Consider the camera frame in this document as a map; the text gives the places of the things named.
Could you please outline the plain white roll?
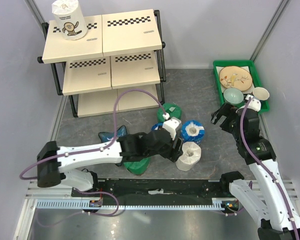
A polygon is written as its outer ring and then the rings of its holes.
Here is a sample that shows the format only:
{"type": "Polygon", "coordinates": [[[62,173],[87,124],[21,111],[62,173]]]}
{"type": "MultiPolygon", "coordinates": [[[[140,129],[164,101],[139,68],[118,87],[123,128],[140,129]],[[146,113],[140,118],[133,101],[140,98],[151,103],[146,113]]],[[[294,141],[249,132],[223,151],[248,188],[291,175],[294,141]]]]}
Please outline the plain white roll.
{"type": "Polygon", "coordinates": [[[184,172],[191,170],[201,159],[202,150],[195,142],[188,141],[182,145],[183,154],[176,161],[176,167],[184,172]]]}

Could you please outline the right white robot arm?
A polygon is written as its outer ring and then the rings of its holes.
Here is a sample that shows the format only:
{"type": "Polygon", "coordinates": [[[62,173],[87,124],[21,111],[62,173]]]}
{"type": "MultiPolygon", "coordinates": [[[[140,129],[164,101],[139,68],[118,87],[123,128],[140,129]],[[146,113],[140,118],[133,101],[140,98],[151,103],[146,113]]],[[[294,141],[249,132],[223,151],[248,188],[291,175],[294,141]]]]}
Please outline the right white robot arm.
{"type": "Polygon", "coordinates": [[[253,173],[263,199],[260,199],[238,172],[221,176],[219,191],[225,197],[234,196],[257,224],[261,240],[300,240],[300,214],[294,207],[279,171],[271,143],[260,134],[258,104],[238,108],[224,103],[211,115],[216,124],[230,133],[240,156],[253,173]]]}

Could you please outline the white cartoon-print roll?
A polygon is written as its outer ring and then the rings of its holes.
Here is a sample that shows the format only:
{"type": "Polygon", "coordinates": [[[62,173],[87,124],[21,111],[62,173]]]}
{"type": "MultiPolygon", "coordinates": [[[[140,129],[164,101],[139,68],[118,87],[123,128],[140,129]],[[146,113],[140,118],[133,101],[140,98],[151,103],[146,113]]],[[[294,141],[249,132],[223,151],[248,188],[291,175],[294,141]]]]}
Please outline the white cartoon-print roll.
{"type": "Polygon", "coordinates": [[[55,0],[51,8],[64,39],[76,41],[87,34],[86,21],[78,0],[55,0]]]}

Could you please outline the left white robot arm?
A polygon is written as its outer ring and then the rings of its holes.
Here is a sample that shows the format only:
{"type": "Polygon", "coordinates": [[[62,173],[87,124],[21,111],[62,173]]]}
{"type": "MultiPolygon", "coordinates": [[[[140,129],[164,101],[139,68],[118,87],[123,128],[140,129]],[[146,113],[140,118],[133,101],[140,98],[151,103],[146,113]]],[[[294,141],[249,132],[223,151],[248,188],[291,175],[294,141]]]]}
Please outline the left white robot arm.
{"type": "Polygon", "coordinates": [[[139,162],[156,155],[174,163],[183,154],[182,145],[180,137],[171,138],[163,128],[149,133],[127,134],[114,143],[80,147],[58,147],[56,141],[49,141],[37,155],[37,186],[50,188],[63,184],[94,197],[100,191],[96,174],[82,173],[78,168],[139,162]]]}

